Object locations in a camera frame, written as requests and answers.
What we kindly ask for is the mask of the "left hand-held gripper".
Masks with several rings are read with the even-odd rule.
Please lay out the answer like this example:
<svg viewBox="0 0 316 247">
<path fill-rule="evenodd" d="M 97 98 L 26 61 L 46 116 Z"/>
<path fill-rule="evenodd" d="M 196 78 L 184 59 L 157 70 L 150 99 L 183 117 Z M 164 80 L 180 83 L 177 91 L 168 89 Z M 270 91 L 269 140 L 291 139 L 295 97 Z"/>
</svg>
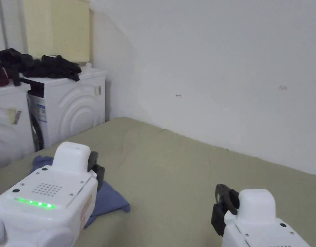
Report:
<svg viewBox="0 0 316 247">
<path fill-rule="evenodd" d="M 89 220 L 105 169 L 98 152 L 63 142 L 45 165 L 0 195 L 0 247 L 72 247 Z"/>
</svg>

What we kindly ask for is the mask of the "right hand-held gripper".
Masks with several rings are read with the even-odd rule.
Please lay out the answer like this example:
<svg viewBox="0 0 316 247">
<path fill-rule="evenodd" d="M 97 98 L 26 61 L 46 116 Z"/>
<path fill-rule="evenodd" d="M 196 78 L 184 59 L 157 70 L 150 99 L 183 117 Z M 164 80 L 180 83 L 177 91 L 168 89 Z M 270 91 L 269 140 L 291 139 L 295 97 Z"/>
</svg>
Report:
<svg viewBox="0 0 316 247">
<path fill-rule="evenodd" d="M 237 192 L 225 184 L 215 188 L 211 225 L 223 247 L 307 247 L 308 243 L 276 216 L 276 203 L 266 189 Z"/>
</svg>

